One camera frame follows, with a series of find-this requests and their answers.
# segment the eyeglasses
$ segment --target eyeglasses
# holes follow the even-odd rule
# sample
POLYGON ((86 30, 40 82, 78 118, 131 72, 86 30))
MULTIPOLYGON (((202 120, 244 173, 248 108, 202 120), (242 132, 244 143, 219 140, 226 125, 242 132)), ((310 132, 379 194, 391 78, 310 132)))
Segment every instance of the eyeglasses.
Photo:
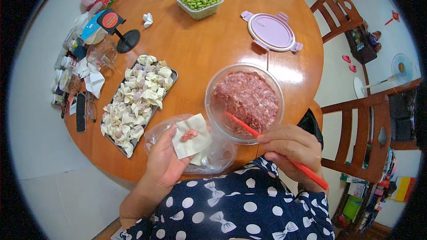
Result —
POLYGON ((97 121, 97 108, 95 107, 95 96, 86 91, 86 114, 85 118, 90 117, 92 122, 97 121))

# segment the electric fan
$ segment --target electric fan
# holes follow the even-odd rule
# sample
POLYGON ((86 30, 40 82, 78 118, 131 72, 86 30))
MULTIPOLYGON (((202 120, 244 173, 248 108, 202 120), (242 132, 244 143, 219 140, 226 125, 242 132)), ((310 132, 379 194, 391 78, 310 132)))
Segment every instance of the electric fan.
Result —
POLYGON ((362 81, 359 77, 353 79, 354 92, 356 93, 357 98, 364 98, 367 96, 366 89, 377 86, 385 82, 396 82, 398 86, 405 86, 414 77, 414 67, 409 58, 403 54, 397 54, 392 61, 392 75, 386 80, 378 81, 376 83, 370 84, 368 86, 363 86, 362 81))

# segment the smartphone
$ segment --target smartphone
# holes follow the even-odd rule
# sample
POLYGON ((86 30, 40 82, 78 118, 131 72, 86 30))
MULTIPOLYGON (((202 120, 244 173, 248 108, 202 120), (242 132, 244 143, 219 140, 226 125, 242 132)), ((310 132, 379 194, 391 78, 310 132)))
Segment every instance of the smartphone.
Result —
POLYGON ((86 131, 86 92, 77 94, 76 125, 77 132, 86 131))

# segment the sandals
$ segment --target sandals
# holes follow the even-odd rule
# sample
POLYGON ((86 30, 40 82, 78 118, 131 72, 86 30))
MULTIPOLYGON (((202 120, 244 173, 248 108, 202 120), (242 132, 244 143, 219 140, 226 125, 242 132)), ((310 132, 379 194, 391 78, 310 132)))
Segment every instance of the sandals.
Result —
POLYGON ((351 59, 350 59, 350 57, 349 57, 349 56, 345 56, 345 55, 343 55, 343 56, 342 56, 342 59, 343 59, 344 61, 348 62, 348 63, 351 63, 351 59))
POLYGON ((350 71, 352 71, 352 72, 354 72, 354 73, 356 73, 356 72, 357 72, 357 68, 356 68, 356 66, 354 66, 354 65, 350 65, 348 68, 350 69, 350 71))

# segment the hand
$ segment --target hand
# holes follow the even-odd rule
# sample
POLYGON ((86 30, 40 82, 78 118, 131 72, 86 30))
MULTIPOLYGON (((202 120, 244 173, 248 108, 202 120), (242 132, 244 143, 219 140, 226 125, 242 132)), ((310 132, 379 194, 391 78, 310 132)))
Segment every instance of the hand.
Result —
POLYGON ((184 169, 191 161, 191 156, 178 159, 172 144, 172 138, 176 134, 176 124, 173 124, 152 146, 148 155, 147 170, 145 176, 156 184, 172 189, 176 181, 181 177, 184 169))
POLYGON ((273 161, 292 180, 313 186, 313 181, 297 170, 286 158, 304 164, 323 178, 322 145, 309 132, 292 124, 280 125, 258 136, 257 140, 264 144, 265 158, 273 161))

